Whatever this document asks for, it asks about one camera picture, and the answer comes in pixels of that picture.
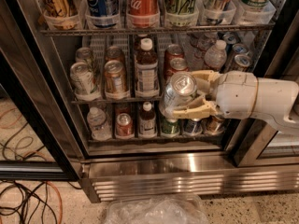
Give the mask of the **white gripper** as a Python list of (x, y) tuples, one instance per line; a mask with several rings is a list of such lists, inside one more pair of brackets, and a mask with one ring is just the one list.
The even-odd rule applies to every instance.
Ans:
[(216, 104), (200, 96), (189, 104), (174, 109), (173, 118), (205, 119), (217, 115), (219, 110), (226, 119), (249, 117), (258, 90), (258, 78), (252, 73), (231, 71), (221, 75), (213, 70), (198, 70), (192, 71), (191, 75), (200, 92), (208, 94), (214, 89)]

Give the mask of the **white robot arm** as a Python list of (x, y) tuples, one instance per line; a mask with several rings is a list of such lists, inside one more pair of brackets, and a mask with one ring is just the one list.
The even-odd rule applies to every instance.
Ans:
[(191, 73), (199, 96), (177, 106), (170, 116), (175, 119), (260, 119), (283, 133), (299, 133), (298, 109), (295, 107), (299, 86), (294, 81), (256, 77), (252, 73), (212, 70)]

